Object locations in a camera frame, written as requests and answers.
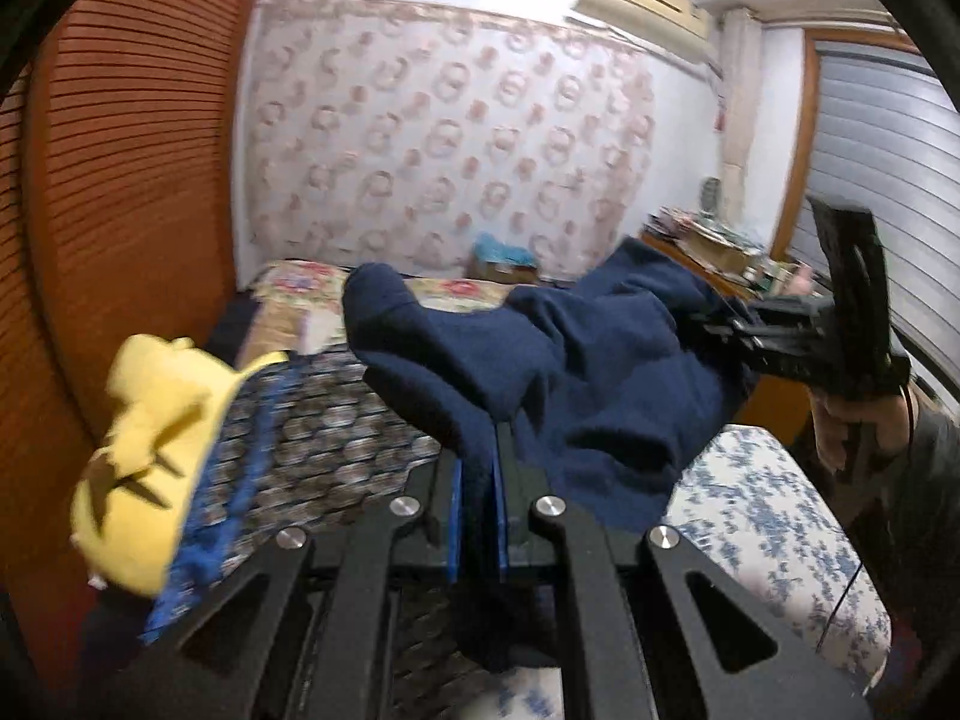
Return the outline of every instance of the navy blue fabric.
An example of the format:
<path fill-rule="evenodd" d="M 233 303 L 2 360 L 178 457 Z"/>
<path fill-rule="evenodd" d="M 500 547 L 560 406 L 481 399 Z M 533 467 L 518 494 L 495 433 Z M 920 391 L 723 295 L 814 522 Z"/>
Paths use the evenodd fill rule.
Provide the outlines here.
<path fill-rule="evenodd" d="M 368 384 L 462 458 L 465 538 L 490 505 L 494 423 L 512 420 L 518 459 L 555 493 L 641 532 L 755 383 L 737 360 L 682 343 L 675 320 L 745 316 L 743 304 L 635 239 L 572 289 L 517 287 L 492 311 L 424 308 L 383 264 L 354 271 L 343 304 Z"/>
<path fill-rule="evenodd" d="M 176 555 L 170 563 L 167 583 L 157 596 L 141 635 L 146 644 L 156 641 L 163 629 L 176 619 L 178 605 L 199 603 L 200 596 L 215 581 L 223 577 L 223 563 L 224 558 L 227 557 L 227 549 L 240 533 L 244 515 L 251 506 L 253 496 L 256 495 L 257 480 L 269 464 L 269 447 L 274 441 L 277 430 L 275 406 L 299 384 L 304 376 L 304 358 L 294 352 L 287 352 L 287 354 L 291 358 L 290 362 L 275 362 L 273 365 L 267 365 L 253 373 L 241 385 L 242 388 L 251 388 L 259 386 L 261 379 L 277 377 L 275 381 L 265 386 L 258 402 L 253 435 L 248 438 L 242 476 L 237 480 L 232 497 L 227 501 L 227 515 L 213 523 L 206 521 L 203 511 L 206 500 L 203 492 L 213 485 L 213 458 L 223 439 L 223 429 L 227 423 L 221 426 L 221 435 L 210 448 L 197 488 L 190 501 L 190 509 L 186 515 Z M 184 592 L 186 589 L 197 592 L 187 598 L 188 593 Z"/>

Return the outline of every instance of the navy blue sweater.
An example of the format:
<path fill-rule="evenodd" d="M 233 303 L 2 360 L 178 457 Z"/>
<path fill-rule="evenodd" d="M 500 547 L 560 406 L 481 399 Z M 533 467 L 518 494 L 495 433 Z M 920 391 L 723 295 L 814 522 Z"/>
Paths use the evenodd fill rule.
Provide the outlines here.
<path fill-rule="evenodd" d="M 520 461 L 608 526 L 642 532 L 730 420 L 754 378 L 678 337 L 680 314 L 738 312 L 698 276 L 635 239 L 570 290 L 517 287 L 500 308 L 450 314 L 416 302 L 390 266 L 344 287 L 347 338 L 368 384 L 464 461 L 464 513 L 482 517 L 494 423 Z"/>

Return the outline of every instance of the orange wooden door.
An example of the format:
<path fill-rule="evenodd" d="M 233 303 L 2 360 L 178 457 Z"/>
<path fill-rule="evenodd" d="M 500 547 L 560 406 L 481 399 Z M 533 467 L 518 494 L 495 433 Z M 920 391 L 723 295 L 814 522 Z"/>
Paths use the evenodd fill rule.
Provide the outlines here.
<path fill-rule="evenodd" d="M 0 105 L 0 581 L 64 549 L 73 485 L 93 450 L 32 288 L 19 185 L 27 74 Z"/>
<path fill-rule="evenodd" d="M 79 0 L 35 62 L 24 181 L 37 291 L 95 433 L 133 333 L 201 343 L 233 292 L 229 153 L 253 0 Z"/>

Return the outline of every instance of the black metal frame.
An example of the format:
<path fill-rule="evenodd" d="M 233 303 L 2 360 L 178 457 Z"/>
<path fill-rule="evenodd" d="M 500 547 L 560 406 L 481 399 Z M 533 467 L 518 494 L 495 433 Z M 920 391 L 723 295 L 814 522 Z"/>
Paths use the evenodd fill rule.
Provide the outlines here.
<path fill-rule="evenodd" d="M 509 425 L 497 435 L 503 581 L 554 589 L 568 720 L 871 716 L 677 531 L 600 526 L 517 464 Z M 413 469 L 402 497 L 368 507 L 347 536 L 280 531 L 115 678 L 100 717 L 387 720 L 403 588 L 448 581 L 455 464 L 443 450 Z"/>
<path fill-rule="evenodd" d="M 883 245 L 871 211 L 810 196 L 833 295 L 786 295 L 749 304 L 757 320 L 693 317 L 690 332 L 736 348 L 760 373 L 803 382 L 850 400 L 899 394 L 910 359 L 891 332 Z"/>

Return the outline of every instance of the wooden desk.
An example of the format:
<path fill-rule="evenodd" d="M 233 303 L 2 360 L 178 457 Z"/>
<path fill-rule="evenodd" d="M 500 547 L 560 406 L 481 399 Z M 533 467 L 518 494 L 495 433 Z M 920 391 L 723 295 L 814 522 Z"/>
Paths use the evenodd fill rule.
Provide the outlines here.
<path fill-rule="evenodd" d="M 748 290 L 724 279 L 720 274 L 706 271 L 670 242 L 661 241 L 647 233 L 644 233 L 640 240 L 701 276 L 718 293 L 735 295 L 745 300 L 754 297 Z M 761 376 L 754 394 L 733 421 L 741 425 L 757 425 L 757 427 L 766 428 L 780 443 L 789 446 L 800 434 L 809 414 L 810 402 L 805 386 L 775 376 Z"/>

